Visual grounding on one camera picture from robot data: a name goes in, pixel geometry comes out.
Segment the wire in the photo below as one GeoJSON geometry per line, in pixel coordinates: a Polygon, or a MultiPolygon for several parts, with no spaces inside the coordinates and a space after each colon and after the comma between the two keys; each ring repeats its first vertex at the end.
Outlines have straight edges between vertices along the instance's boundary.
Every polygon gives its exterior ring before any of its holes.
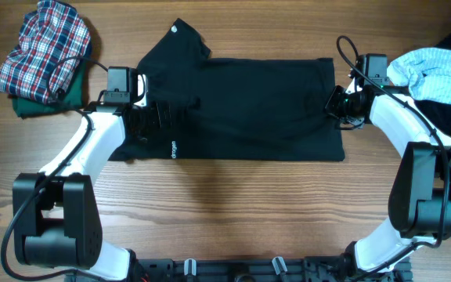
{"type": "Polygon", "coordinates": [[[348,59],[348,57],[344,54],[344,52],[342,52],[341,39],[344,39],[345,41],[347,41],[355,51],[356,51],[356,47],[355,47],[354,43],[352,43],[351,39],[348,38],[347,36],[341,35],[341,36],[339,36],[337,38],[337,50],[338,50],[339,54],[341,55],[342,59],[347,63],[347,65],[349,65],[354,70],[354,72],[359,74],[359,76],[364,78],[371,85],[377,87],[383,93],[385,93],[387,96],[389,96],[391,99],[393,99],[395,102],[400,103],[406,109],[408,109],[413,114],[415,114],[420,119],[420,121],[422,121],[422,123],[424,123],[425,127],[428,129],[429,133],[431,134],[431,136],[435,139],[436,143],[438,144],[439,152],[440,152],[440,154],[442,156],[443,175],[444,175],[444,179],[443,179],[443,181],[444,181],[444,184],[443,184],[443,189],[444,189],[444,191],[443,191],[443,200],[442,200],[442,208],[441,208],[441,215],[440,215],[440,220],[439,220],[439,225],[438,225],[438,234],[437,234],[437,237],[436,237],[436,242],[434,244],[431,244],[431,243],[428,243],[428,242],[416,242],[416,243],[411,244],[403,252],[401,252],[400,254],[396,255],[391,260],[389,260],[387,262],[384,262],[383,264],[378,266],[373,271],[368,272],[368,273],[364,273],[362,276],[352,280],[352,282],[357,282],[357,281],[360,281],[360,280],[362,280],[364,278],[369,277],[370,275],[378,273],[379,271],[383,270],[386,267],[389,267],[392,264],[397,263],[404,256],[408,255],[411,251],[415,251],[420,246],[426,246],[426,247],[430,247],[430,248],[439,248],[439,246],[441,246],[442,241],[443,241],[443,236],[445,234],[446,206],[448,204],[448,197],[449,197],[449,190],[450,190],[450,168],[449,168],[448,154],[446,153],[446,149],[443,146],[443,143],[442,143],[441,139],[439,138],[438,133],[436,132],[436,129],[431,127],[431,125],[426,120],[426,118],[418,110],[415,110],[407,102],[403,102],[400,98],[392,95],[389,91],[383,89],[375,81],[369,79],[364,73],[362,73],[356,67],[356,65],[353,64],[348,59]]]}
{"type": "Polygon", "coordinates": [[[12,235],[13,230],[15,229],[15,225],[16,223],[19,221],[21,215],[23,214],[23,211],[25,211],[25,209],[29,206],[29,204],[35,200],[38,199],[38,197],[40,197],[44,192],[45,192],[45,187],[46,185],[52,180],[52,178],[54,176],[56,176],[62,169],[64,169],[66,166],[68,166],[69,161],[74,157],[74,155],[81,149],[81,147],[85,144],[86,140],[88,139],[88,137],[90,136],[90,133],[93,130],[93,123],[92,120],[90,119],[90,117],[82,110],[76,109],[64,102],[62,102],[61,100],[57,99],[55,94],[52,92],[52,90],[50,89],[50,78],[52,77],[53,72],[55,71],[55,69],[61,65],[62,63],[65,63],[68,60],[87,60],[93,63],[98,64],[99,66],[101,66],[105,71],[107,71],[107,68],[102,65],[101,63],[97,62],[94,59],[90,59],[87,57],[83,57],[83,56],[72,56],[72,57],[67,57],[61,61],[59,61],[52,69],[52,71],[50,72],[48,78],[46,79],[46,89],[49,92],[50,98],[53,99],[53,102],[58,103],[60,106],[69,109],[69,110],[73,110],[77,113],[79,113],[83,118],[86,119],[87,121],[87,126],[86,126],[86,132],[83,135],[83,137],[81,137],[81,139],[79,140],[78,144],[76,144],[76,146],[73,148],[73,150],[62,160],[62,162],[60,162],[60,164],[57,166],[57,168],[55,168],[55,170],[53,170],[48,176],[46,176],[34,189],[34,192],[29,195],[29,197],[22,203],[22,205],[20,206],[20,208],[16,211],[15,215],[13,216],[10,224],[8,225],[8,228],[6,229],[5,232],[5,236],[3,237],[2,243],[1,243],[1,265],[3,267],[3,269],[5,270],[5,272],[10,275],[12,278],[15,278],[17,280],[22,280],[22,281],[38,281],[38,280],[46,280],[46,279],[50,279],[53,277],[57,277],[63,274],[73,274],[73,275],[81,275],[83,277],[87,277],[87,278],[91,278],[91,279],[95,279],[95,280],[99,280],[99,281],[106,281],[104,280],[102,277],[98,277],[96,275],[92,275],[89,273],[85,273],[82,272],[78,269],[65,269],[65,270],[61,270],[61,271],[57,271],[54,273],[50,273],[50,274],[45,274],[45,275],[41,275],[41,276],[36,276],[36,277],[26,277],[23,275],[20,275],[18,273],[15,273],[11,267],[8,264],[8,258],[6,256],[6,252],[8,250],[8,243],[9,243],[9,238],[12,235]]]}

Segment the light blue cloth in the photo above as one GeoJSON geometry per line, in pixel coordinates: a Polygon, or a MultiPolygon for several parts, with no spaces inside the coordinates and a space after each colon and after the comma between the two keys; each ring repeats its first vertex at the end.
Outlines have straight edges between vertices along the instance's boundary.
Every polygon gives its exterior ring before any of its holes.
{"type": "Polygon", "coordinates": [[[451,51],[418,49],[400,56],[388,67],[397,86],[408,86],[412,98],[451,104],[451,51]]]}

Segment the wooden table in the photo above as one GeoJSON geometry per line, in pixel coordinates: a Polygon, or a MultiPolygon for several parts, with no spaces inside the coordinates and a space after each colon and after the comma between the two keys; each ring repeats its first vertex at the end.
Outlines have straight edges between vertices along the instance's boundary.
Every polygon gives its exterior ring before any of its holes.
{"type": "MultiPolygon", "coordinates": [[[[17,43],[33,2],[0,0],[0,65],[17,43]]],[[[74,6],[91,30],[93,57],[107,66],[135,67],[180,17],[202,34],[213,57],[333,57],[340,85],[349,83],[348,67],[335,48],[340,34],[350,36],[362,54],[394,59],[433,46],[451,32],[450,1],[82,0],[74,6]]],[[[92,67],[85,91],[95,99],[105,85],[105,73],[92,67]]],[[[52,160],[79,121],[74,113],[21,120],[0,93],[0,243],[12,217],[13,180],[52,160]]],[[[95,186],[104,238],[140,258],[338,255],[386,217],[400,162],[372,126],[344,132],[343,139],[341,163],[110,162],[95,186]]],[[[19,266],[13,251],[9,256],[21,273],[46,272],[19,266]]],[[[413,267],[415,281],[451,281],[451,239],[439,250],[416,253],[413,267]]],[[[4,280],[11,279],[0,266],[4,280]]]]}

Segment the red and blue plaid fabric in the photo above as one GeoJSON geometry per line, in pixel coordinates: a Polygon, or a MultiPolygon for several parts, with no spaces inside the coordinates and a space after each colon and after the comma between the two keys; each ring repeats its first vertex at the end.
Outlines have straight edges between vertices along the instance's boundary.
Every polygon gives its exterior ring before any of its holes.
{"type": "MultiPolygon", "coordinates": [[[[69,56],[83,56],[90,34],[76,9],[56,1],[40,1],[38,10],[23,18],[19,45],[0,67],[0,92],[49,103],[46,79],[55,64],[69,56]]],[[[59,66],[50,89],[67,90],[78,60],[59,66]]]]}

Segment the white logo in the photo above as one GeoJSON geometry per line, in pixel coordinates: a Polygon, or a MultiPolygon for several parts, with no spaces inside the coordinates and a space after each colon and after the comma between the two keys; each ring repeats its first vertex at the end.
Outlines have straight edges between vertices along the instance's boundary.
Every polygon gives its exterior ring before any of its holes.
{"type": "Polygon", "coordinates": [[[171,141],[171,158],[177,158],[177,142],[171,141]]]}

